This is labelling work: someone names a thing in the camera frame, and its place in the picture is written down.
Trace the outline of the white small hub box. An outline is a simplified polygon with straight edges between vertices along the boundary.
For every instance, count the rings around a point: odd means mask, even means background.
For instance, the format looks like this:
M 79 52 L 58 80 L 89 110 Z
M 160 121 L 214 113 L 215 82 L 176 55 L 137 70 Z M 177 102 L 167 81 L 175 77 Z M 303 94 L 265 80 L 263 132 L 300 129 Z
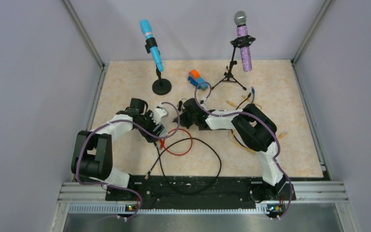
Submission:
M 168 130 L 163 124 L 160 123 L 153 129 L 153 134 L 158 137 L 165 137 L 168 135 Z

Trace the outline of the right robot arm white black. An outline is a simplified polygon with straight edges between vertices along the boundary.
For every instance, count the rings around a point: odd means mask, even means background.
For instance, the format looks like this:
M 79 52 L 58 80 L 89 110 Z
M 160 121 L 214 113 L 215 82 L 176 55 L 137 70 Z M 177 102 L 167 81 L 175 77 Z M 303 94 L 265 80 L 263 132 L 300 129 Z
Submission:
M 208 110 L 204 104 L 191 98 L 183 104 L 181 114 L 173 119 L 181 127 L 195 125 L 201 131 L 232 130 L 243 143 L 255 151 L 261 165 L 263 186 L 261 192 L 270 199 L 283 196 L 294 199 L 290 177 L 278 163 L 281 145 L 276 136 L 276 125 L 253 103 L 237 110 Z

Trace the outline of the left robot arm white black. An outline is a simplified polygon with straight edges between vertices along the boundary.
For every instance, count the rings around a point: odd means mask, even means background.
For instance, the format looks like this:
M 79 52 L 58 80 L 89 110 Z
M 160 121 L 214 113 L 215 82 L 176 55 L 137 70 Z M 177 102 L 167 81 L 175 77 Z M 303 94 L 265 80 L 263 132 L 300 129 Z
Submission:
M 113 143 L 133 129 L 137 129 L 147 142 L 156 142 L 168 134 L 161 123 L 168 114 L 161 105 L 151 110 L 146 101 L 132 98 L 125 110 L 118 111 L 96 130 L 78 132 L 71 172 L 80 179 L 85 177 L 117 186 L 117 194 L 124 200 L 133 198 L 136 188 L 129 182 L 130 174 L 113 166 Z

